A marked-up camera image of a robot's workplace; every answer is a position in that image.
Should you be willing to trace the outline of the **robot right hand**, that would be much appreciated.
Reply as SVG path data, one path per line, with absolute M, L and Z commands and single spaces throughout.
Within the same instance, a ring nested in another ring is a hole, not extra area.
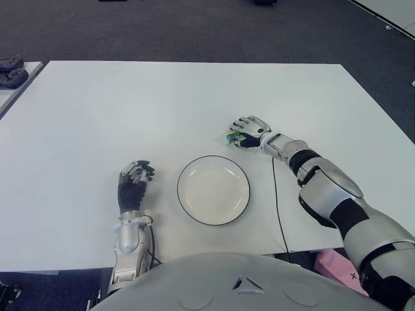
M 256 148 L 260 146 L 262 136 L 270 132 L 270 126 L 261 119 L 254 116 L 241 117 L 232 122 L 226 140 L 240 148 Z

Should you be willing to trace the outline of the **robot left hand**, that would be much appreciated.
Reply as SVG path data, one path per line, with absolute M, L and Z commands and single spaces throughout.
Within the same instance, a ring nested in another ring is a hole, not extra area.
M 153 176 L 154 169 L 145 160 L 130 162 L 122 169 L 117 188 L 120 214 L 140 210 L 147 184 L 152 181 Z

